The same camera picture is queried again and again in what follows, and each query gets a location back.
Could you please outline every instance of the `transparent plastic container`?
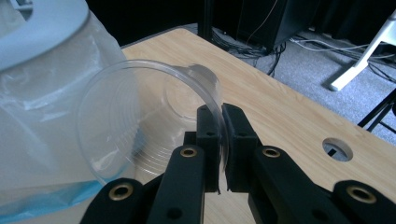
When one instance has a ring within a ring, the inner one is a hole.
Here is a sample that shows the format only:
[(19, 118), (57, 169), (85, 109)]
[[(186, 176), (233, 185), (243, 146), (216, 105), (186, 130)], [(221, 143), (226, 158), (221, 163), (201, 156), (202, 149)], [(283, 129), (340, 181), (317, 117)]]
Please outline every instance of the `transparent plastic container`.
[(220, 84), (209, 69), (154, 61), (114, 64), (96, 75), (78, 106), (80, 149), (103, 183), (118, 177), (147, 183), (162, 174), (184, 133), (196, 131), (196, 110), (207, 105), (227, 150)]

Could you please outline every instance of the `wooden tabletop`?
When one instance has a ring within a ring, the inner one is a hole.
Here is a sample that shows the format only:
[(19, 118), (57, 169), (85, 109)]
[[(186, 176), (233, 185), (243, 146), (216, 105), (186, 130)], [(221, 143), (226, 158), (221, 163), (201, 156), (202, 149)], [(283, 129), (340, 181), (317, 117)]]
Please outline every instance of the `wooden tabletop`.
[[(396, 202), (396, 147), (366, 132), (300, 93), (279, 83), (187, 30), (176, 29), (123, 50), (127, 59), (171, 65), (201, 64), (212, 70), (224, 103), (241, 107), (264, 145), (285, 150), (318, 185), (332, 190), (346, 179), (366, 183)], [(353, 152), (351, 161), (336, 161), (323, 150), (335, 138)], [(205, 223), (254, 223), (247, 195), (226, 191), (205, 196)]]

